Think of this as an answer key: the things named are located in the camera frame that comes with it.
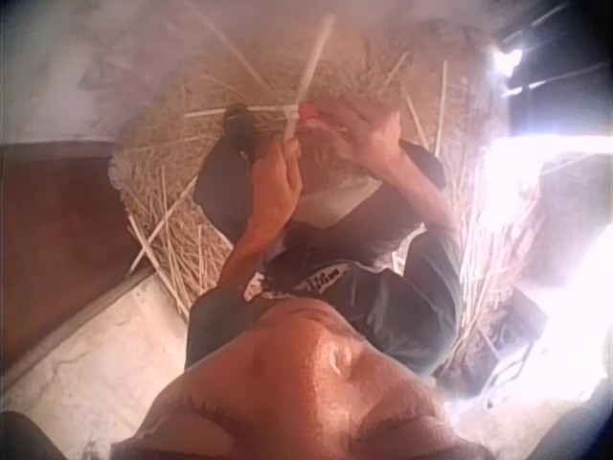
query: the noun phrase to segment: dark green shirt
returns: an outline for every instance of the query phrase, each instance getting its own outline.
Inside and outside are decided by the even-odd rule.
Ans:
[[[431,374],[457,338],[461,289],[458,245],[427,231],[413,239],[404,274],[373,271],[351,261],[301,267],[285,291],[266,290],[249,305],[234,290],[217,287],[193,305],[186,367],[249,329],[279,299],[324,300],[378,350],[420,376]]]

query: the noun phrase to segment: sweaty skin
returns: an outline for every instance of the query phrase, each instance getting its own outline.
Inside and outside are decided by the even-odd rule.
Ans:
[[[231,421],[205,420],[212,411]],[[411,458],[463,440],[432,390],[335,309],[291,299],[164,389],[132,442],[231,458]]]
[[[396,112],[357,97],[318,109],[313,128],[330,134],[340,156],[397,187],[426,225],[453,231],[438,190],[399,154]],[[277,139],[254,165],[252,215],[221,288],[243,294],[290,219],[302,190],[299,156],[295,140]],[[448,426],[435,393],[333,307],[289,298],[170,383],[122,445],[274,460],[408,459],[469,443]]]

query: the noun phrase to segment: red comb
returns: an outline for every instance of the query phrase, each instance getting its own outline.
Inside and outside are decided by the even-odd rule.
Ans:
[[[298,106],[298,118],[301,122],[319,118],[319,110],[317,110],[317,107],[313,103],[301,103]]]

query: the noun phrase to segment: hay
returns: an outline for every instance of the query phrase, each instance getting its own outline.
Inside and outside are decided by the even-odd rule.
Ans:
[[[216,285],[230,251],[191,197],[193,179],[221,134],[223,107],[236,102],[254,106],[259,132],[283,133],[322,23],[321,16],[308,12],[284,13],[236,39],[209,17],[195,20],[208,21],[207,27],[223,39],[209,40],[162,101],[125,135],[110,169],[112,183],[143,234],[141,242],[150,246],[179,306],[192,305]],[[337,20],[306,95],[377,95],[400,107],[403,139],[436,146],[440,152],[465,253],[463,336],[507,295],[500,292],[509,290],[510,274],[521,265],[513,256],[516,241],[506,240],[509,229],[501,230],[502,236],[488,232],[480,220],[484,197],[478,166],[483,147],[507,128],[504,106],[497,103],[486,78],[482,50],[487,42],[474,31],[448,23],[362,29]],[[304,152],[305,194],[363,174],[322,146],[316,135],[298,130],[297,136]],[[515,230],[522,233],[530,215]],[[408,241],[392,258],[398,272],[407,247]],[[257,291],[253,282],[248,295]]]

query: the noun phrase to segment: straw bundle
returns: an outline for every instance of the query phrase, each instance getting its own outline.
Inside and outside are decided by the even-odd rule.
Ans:
[[[227,36],[200,11],[193,20],[211,35],[206,49],[126,134],[110,171],[132,217],[133,234],[149,246],[147,256],[156,260],[183,315],[197,296],[216,284],[230,250],[191,197],[202,161],[221,134],[223,108],[243,102],[254,107],[260,132],[283,133],[292,108],[288,106],[297,101],[303,71],[322,31],[322,17],[304,12],[271,16],[265,28],[243,38]],[[337,20],[306,92],[307,97],[347,91],[377,95],[401,108],[404,139],[439,153],[447,171],[447,192],[462,223],[463,333],[500,290],[496,274],[478,283],[473,278],[489,267],[513,262],[508,254],[512,243],[505,236],[488,235],[489,251],[477,251],[483,246],[477,241],[484,238],[474,210],[483,200],[477,165],[483,146],[506,127],[504,107],[491,103],[495,98],[482,52],[486,42],[474,31],[451,24],[361,29]],[[297,136],[304,151],[305,193],[363,173],[321,148],[309,133],[299,130]],[[396,271],[403,269],[407,246],[408,241],[393,258]],[[249,292],[257,290],[253,283]]]

